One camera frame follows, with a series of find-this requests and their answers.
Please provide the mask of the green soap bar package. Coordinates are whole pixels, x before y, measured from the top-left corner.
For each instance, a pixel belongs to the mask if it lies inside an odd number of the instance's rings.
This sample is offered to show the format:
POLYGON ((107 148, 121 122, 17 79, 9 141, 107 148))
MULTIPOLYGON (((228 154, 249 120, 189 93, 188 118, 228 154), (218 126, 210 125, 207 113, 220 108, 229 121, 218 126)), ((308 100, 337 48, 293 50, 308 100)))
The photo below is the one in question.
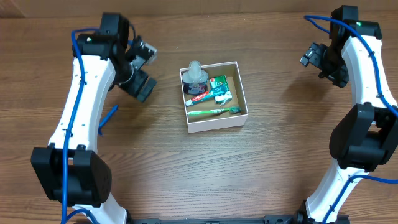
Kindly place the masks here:
POLYGON ((214 77, 210 79, 211 88, 216 88, 218 86, 225 85, 225 93, 215 96, 215 103, 219 105, 225 105, 233 99, 232 93, 229 89, 227 78, 225 75, 214 77))

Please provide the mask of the green toothbrush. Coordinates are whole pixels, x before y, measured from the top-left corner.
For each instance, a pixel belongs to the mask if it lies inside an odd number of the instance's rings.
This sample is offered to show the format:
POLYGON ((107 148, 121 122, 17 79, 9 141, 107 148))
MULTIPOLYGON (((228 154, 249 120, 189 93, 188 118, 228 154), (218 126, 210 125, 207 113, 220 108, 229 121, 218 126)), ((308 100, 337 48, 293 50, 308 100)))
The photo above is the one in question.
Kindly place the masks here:
POLYGON ((204 114, 221 114, 224 112, 230 112, 231 114, 237 114, 241 112, 241 108, 239 106, 232 106, 229 108, 218 108, 212 110, 205 110, 205 111, 189 111, 187 115, 189 116, 199 116, 204 114))

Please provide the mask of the teal toothpaste tube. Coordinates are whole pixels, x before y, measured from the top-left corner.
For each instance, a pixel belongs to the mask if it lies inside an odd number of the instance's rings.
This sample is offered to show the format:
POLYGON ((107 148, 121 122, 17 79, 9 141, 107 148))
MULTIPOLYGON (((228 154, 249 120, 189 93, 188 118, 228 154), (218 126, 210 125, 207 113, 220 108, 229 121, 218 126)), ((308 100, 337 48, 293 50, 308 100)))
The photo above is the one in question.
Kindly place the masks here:
POLYGON ((200 94, 198 96, 195 96, 195 97, 191 98, 190 100, 186 101, 185 102, 185 106, 196 105, 198 103, 210 100, 210 99, 212 99, 212 98, 214 98, 216 96, 224 95, 227 91, 228 90, 227 90, 225 85, 218 86, 216 88, 213 88, 213 89, 211 89, 209 91, 206 91, 206 92, 204 92, 204 93, 202 93, 202 94, 200 94))

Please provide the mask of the dark blue soap pump bottle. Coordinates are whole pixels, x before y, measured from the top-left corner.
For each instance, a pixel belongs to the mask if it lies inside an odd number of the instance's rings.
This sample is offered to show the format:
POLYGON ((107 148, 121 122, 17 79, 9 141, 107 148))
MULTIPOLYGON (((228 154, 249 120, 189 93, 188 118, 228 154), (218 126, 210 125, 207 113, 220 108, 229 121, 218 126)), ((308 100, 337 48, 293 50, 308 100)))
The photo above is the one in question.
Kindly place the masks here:
POLYGON ((194 60, 182 75, 183 90, 188 95, 200 95, 207 91, 208 74, 201 69, 201 63, 194 60))

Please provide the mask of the blue disposable razor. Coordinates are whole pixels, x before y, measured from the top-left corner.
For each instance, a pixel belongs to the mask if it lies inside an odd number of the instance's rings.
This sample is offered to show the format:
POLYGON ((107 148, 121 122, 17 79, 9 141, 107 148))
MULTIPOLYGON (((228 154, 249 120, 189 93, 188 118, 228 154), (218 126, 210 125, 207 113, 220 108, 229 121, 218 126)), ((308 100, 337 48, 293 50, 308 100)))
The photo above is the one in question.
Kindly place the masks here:
POLYGON ((109 120, 114 116, 114 114, 117 112, 119 108, 119 105, 114 105, 113 108, 109 111, 109 113, 101 120, 99 123, 99 128, 98 128, 98 135, 102 136, 102 128, 109 122, 109 120))

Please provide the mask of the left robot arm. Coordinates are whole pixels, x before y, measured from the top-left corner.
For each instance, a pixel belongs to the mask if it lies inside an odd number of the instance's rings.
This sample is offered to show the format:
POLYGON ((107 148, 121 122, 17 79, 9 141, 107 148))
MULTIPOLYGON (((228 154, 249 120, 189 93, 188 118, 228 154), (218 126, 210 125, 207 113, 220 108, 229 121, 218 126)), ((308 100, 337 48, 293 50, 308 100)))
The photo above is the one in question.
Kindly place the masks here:
POLYGON ((111 194, 111 169, 98 155, 97 138, 109 117, 114 87, 143 102, 156 80, 142 70, 157 55, 119 13, 105 12, 97 28, 74 30, 73 77, 65 107, 46 147, 35 147, 32 167, 49 200, 62 205, 62 223, 82 213, 92 223, 131 223, 111 194))

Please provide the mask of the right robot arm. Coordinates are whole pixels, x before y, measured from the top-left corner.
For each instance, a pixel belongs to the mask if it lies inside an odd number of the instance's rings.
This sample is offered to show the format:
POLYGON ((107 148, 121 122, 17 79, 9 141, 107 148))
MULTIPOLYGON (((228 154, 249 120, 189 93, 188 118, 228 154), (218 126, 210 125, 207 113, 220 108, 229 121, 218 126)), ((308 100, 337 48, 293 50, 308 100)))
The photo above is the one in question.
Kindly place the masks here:
POLYGON ((356 6, 335 9, 325 32, 331 44, 313 43, 300 62, 320 69, 340 88, 351 85, 353 107, 330 136, 331 164, 314 193, 289 223, 349 223, 338 212, 363 179, 382 182, 370 172, 386 164, 397 148, 397 102, 382 64, 382 32, 378 22, 362 21, 356 6))

